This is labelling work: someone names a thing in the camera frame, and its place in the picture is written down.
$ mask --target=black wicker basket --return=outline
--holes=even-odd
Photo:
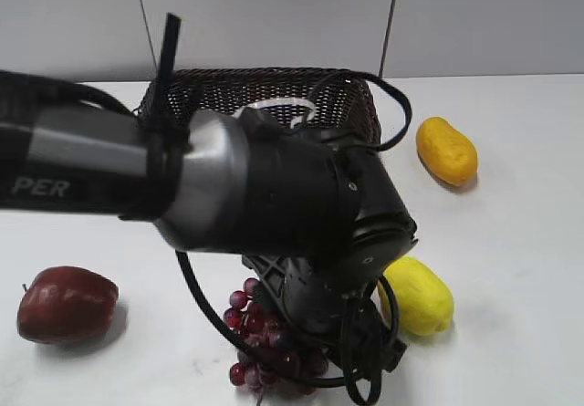
[[[242,68],[193,69],[173,73],[167,102],[178,118],[193,111],[191,94],[201,88],[199,109],[213,109],[232,115],[239,108],[265,99],[305,98],[314,85],[335,68]],[[148,115],[153,96],[152,82],[138,108],[138,114]],[[369,144],[379,144],[381,128],[375,112],[369,86],[360,79],[331,80],[316,100],[317,116],[308,126],[325,128],[352,127]],[[283,126],[304,114],[304,107],[285,105],[267,110]]]

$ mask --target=white wall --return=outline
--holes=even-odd
[[[0,0],[0,68],[78,80],[152,76],[139,0]]]
[[[183,18],[177,66],[377,71],[391,0],[144,0],[156,55]],[[139,0],[0,0],[0,68],[149,79]],[[584,0],[398,0],[390,77],[583,73]]]
[[[144,0],[156,50],[183,17],[177,57],[194,67],[380,67],[391,0]]]
[[[584,0],[398,0],[392,77],[584,72]]]

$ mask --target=grape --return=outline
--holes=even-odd
[[[259,381],[259,370],[256,366],[249,367],[245,372],[245,384],[250,390],[257,390],[262,387]]]
[[[308,353],[305,369],[310,376],[322,376],[329,370],[329,361],[320,349],[313,349]]]
[[[290,351],[283,353],[275,364],[278,372],[287,376],[297,376],[300,372],[300,359],[296,353]]]
[[[264,310],[259,304],[252,303],[247,308],[247,313],[249,313],[250,315],[264,315]]]
[[[287,331],[270,331],[268,340],[270,347],[275,349],[291,349],[294,347],[294,340]]]
[[[265,347],[267,345],[266,340],[260,335],[250,335],[249,338],[245,340],[245,342],[247,342],[247,345],[249,345],[252,349]]]
[[[241,325],[243,315],[239,310],[231,307],[223,313],[223,321],[230,328],[238,328]]]
[[[244,292],[246,292],[249,297],[252,297],[254,295],[254,289],[258,283],[259,281],[257,281],[257,278],[247,278],[244,282]]]
[[[250,315],[245,326],[251,333],[261,333],[264,330],[264,316],[260,313]]]
[[[229,306],[236,310],[241,310],[247,306],[247,294],[241,290],[236,290],[229,297]]]
[[[259,381],[264,386],[273,385],[274,383],[277,382],[277,377],[276,377],[276,374],[274,374],[272,371],[262,369],[262,366],[260,365],[259,366]]]
[[[245,383],[245,366],[241,363],[235,363],[229,369],[229,380],[235,386],[242,386]]]
[[[251,364],[254,363],[254,359],[251,356],[245,354],[241,349],[237,351],[237,360],[239,360],[239,363],[241,363],[245,367],[249,367]]]
[[[284,324],[276,315],[266,317],[266,328],[270,331],[278,331],[284,328]]]

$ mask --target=yellow lemon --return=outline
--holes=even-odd
[[[412,257],[393,262],[384,273],[400,308],[400,327],[418,336],[430,336],[448,329],[453,320],[453,294],[425,264]],[[389,321],[387,295],[378,286],[381,311]]]
[[[428,170],[442,181],[460,186],[476,176],[475,146],[446,120],[432,117],[422,123],[416,145]]]

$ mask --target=red apple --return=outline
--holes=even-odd
[[[18,334],[47,344],[94,338],[110,327],[118,287],[87,269],[60,266],[36,276],[18,308]]]

